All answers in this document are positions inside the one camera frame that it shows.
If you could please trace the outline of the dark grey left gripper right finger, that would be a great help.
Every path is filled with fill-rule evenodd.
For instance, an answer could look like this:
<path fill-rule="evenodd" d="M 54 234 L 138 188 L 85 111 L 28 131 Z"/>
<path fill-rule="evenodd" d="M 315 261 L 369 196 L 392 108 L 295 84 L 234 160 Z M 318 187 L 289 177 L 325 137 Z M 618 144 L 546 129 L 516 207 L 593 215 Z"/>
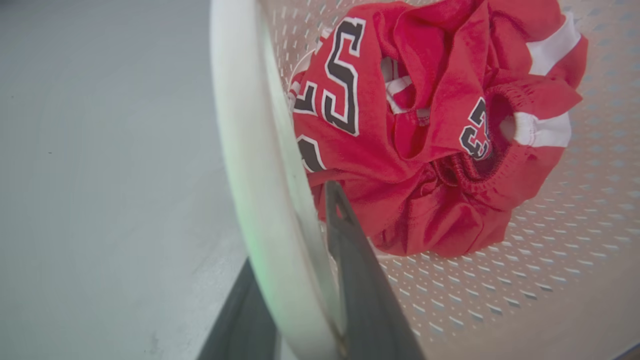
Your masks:
<path fill-rule="evenodd" d="M 335 260 L 348 360 L 423 360 L 385 272 L 341 185 L 324 185 L 327 248 Z"/>

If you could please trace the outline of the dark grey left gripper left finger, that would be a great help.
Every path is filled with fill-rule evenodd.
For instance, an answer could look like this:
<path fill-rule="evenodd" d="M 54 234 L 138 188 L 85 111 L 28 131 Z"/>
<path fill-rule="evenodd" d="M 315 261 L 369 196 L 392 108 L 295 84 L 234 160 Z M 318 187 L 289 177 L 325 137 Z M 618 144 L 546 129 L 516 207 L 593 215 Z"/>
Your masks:
<path fill-rule="evenodd" d="M 198 359 L 274 360 L 276 343 L 274 320 L 246 259 Z"/>

